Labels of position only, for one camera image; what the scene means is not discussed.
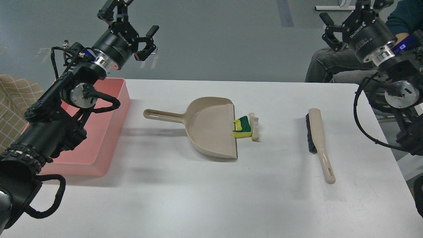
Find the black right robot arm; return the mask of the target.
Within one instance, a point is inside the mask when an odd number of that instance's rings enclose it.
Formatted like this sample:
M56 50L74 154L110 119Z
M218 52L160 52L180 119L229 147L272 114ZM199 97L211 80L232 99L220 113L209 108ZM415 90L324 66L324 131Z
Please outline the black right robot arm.
M415 30L398 41L395 34L379 18L379 12L393 4L392 0L376 0L370 7L368 0L358 0L355 9L342 24L336 25L328 13L319 16L325 23L322 39L338 52L348 46L361 62L373 62L377 72L365 77L360 83L354 99L357 106L359 96L370 80L387 77L386 82L377 82L377 89L385 89L387 106L371 102L380 111L391 113L400 131L396 136L397 146L383 143L367 134L358 121L357 110L354 119L361 132L376 144L422 156L422 115L412 109L422 103L422 31Z

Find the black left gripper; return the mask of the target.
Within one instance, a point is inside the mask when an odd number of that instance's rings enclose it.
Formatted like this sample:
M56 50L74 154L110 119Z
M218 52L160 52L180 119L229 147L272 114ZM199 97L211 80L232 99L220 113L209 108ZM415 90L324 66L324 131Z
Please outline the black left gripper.
M114 9L122 4L123 0L106 0L98 11L97 18L111 23L114 20ZM145 61L157 49L153 36L159 28L158 25L153 25L144 37L137 37L139 34L130 23L114 22L92 49L109 56L114 61L114 68L121 70L132 54L137 61ZM145 43L145 47L138 51L136 43Z

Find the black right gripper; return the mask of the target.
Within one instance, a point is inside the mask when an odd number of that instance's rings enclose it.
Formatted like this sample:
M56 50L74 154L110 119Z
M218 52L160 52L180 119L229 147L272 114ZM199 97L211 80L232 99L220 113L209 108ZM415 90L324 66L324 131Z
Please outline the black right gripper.
M326 25L322 39L335 52L348 45L361 63L384 63L395 56L391 48L397 38L378 13L393 3L394 0L357 0L355 10L342 25L335 25L328 13L320 13L319 17ZM343 34L344 42L337 39L335 32Z

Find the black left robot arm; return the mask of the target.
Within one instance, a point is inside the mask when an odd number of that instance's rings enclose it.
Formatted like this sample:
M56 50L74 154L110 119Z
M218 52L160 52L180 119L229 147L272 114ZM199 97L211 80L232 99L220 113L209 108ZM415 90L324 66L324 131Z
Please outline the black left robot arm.
M51 48L55 81L24 113L28 127L1 154L1 231L22 214L43 219L57 211L65 191L62 175L40 175L62 151L75 149L87 137L84 126L93 113L117 110L121 103L97 91L111 69L120 70L134 56L145 61L157 47L152 26L140 36L129 22L131 0L108 0L97 17L108 29L92 47L76 42Z

